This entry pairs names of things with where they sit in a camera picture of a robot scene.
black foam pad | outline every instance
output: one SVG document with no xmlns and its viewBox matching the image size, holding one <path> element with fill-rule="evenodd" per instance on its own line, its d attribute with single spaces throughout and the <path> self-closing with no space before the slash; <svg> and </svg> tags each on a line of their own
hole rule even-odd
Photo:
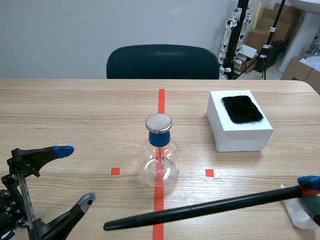
<svg viewBox="0 0 320 240">
<path fill-rule="evenodd" d="M 264 118 L 248 96 L 227 96 L 222 98 L 222 102 L 235 124 L 259 122 Z"/>
</svg>

dark green chair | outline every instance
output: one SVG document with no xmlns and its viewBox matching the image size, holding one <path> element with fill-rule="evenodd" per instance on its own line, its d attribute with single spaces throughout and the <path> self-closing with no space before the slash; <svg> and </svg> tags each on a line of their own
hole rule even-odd
<svg viewBox="0 0 320 240">
<path fill-rule="evenodd" d="M 124 46 L 111 53 L 107 79 L 219 79 L 217 57 L 196 46 Z"/>
</svg>

blue bottle neck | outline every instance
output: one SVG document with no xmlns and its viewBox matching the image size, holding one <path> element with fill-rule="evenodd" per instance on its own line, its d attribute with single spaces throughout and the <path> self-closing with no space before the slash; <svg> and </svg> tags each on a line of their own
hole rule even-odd
<svg viewBox="0 0 320 240">
<path fill-rule="evenodd" d="M 157 148 L 162 148 L 168 145 L 170 142 L 170 131 L 162 134 L 149 132 L 149 142 Z"/>
</svg>

metal cap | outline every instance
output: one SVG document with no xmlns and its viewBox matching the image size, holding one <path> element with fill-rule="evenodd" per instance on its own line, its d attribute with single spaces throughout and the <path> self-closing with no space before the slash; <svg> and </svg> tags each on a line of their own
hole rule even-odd
<svg viewBox="0 0 320 240">
<path fill-rule="evenodd" d="M 171 118 L 162 113 L 156 113 L 148 116 L 145 120 L 146 129 L 153 134 L 164 134 L 172 127 Z"/>
</svg>

clear glass bottle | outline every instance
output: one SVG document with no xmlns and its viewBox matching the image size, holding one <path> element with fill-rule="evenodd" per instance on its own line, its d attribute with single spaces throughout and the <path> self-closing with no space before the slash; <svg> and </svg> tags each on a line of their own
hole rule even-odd
<svg viewBox="0 0 320 240">
<path fill-rule="evenodd" d="M 140 146 L 138 169 L 142 179 L 151 186 L 173 186 L 181 169 L 181 153 L 178 144 L 171 139 L 171 118 L 162 113 L 150 115 L 145 126 L 149 138 Z"/>
</svg>

